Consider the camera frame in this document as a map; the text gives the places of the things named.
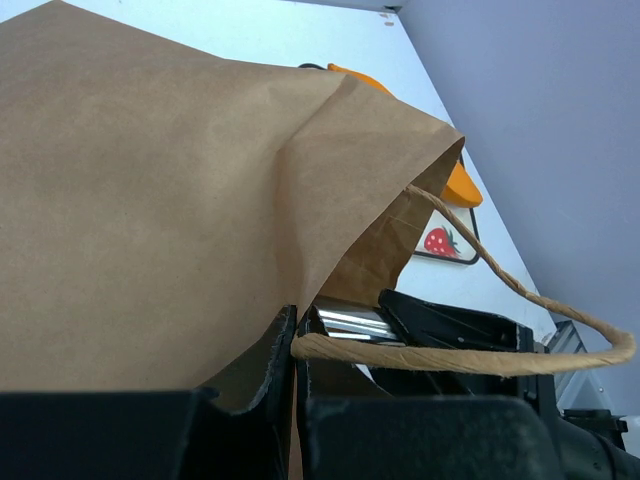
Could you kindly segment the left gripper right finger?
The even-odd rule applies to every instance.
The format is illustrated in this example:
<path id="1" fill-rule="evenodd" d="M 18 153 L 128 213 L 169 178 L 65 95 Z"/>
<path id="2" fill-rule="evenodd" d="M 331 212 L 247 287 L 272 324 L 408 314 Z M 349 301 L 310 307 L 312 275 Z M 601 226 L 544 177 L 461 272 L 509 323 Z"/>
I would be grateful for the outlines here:
<path id="1" fill-rule="evenodd" d="M 326 335 L 310 307 L 301 335 Z M 401 396 L 373 366 L 301 360 L 298 430 L 308 479 L 561 479 L 560 457 L 526 402 Z"/>

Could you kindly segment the brown paper bag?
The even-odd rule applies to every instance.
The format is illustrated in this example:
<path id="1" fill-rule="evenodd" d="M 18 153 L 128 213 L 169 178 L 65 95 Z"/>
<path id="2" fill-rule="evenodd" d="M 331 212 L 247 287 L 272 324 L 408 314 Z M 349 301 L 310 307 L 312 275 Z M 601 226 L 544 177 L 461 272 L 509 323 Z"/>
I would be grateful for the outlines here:
<path id="1" fill-rule="evenodd" d="M 222 59 L 52 1 L 1 25 L 1 396 L 194 389 L 317 297 L 379 306 L 463 136 L 345 73 Z"/>

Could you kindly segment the long orange fake baguette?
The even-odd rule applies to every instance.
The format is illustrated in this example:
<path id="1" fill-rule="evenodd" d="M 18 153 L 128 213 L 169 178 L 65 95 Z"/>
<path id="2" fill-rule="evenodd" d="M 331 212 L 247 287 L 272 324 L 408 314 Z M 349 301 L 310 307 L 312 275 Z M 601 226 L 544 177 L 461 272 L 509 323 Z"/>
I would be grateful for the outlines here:
<path id="1" fill-rule="evenodd" d="M 388 95 L 392 95 L 392 93 L 382 83 L 364 73 L 350 70 L 334 63 L 329 63 L 327 65 L 327 69 L 329 71 L 351 75 L 377 90 Z M 467 173 L 461 160 L 456 162 L 440 198 L 451 205 L 461 208 L 474 208 L 483 202 L 483 196 L 480 193 L 479 188 Z"/>

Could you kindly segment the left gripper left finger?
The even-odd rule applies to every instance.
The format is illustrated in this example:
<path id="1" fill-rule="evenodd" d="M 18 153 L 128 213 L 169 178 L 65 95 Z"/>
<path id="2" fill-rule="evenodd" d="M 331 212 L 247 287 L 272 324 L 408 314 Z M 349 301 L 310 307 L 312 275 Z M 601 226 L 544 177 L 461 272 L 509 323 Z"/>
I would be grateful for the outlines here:
<path id="1" fill-rule="evenodd" d="M 296 314 L 194 389 L 3 393 L 2 478 L 287 478 Z"/>

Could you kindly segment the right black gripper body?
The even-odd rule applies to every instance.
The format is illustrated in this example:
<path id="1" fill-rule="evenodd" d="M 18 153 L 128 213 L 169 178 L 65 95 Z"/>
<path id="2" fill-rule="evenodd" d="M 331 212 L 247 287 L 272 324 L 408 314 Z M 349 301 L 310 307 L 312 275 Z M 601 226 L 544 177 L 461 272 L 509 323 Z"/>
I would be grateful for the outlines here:
<path id="1" fill-rule="evenodd" d="M 560 411 L 555 387 L 561 374 L 626 362 L 635 353 L 633 337 L 555 301 L 543 303 L 602 334 L 609 349 L 552 353 L 536 348 L 532 331 L 505 317 L 385 290 L 378 309 L 404 344 L 387 364 L 373 368 L 374 381 L 401 396 L 522 400 L 549 432 L 566 478 L 638 478 L 639 458 L 622 439 L 626 421 L 607 410 Z"/>

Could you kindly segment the metal tongs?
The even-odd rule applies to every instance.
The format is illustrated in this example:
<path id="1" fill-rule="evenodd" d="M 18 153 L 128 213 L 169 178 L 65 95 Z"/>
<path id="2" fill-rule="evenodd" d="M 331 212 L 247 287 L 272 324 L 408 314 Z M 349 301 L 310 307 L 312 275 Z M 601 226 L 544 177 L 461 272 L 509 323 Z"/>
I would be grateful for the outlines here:
<path id="1" fill-rule="evenodd" d="M 330 337 L 374 344 L 404 344 L 377 308 L 327 297 L 317 297 L 313 308 Z"/>

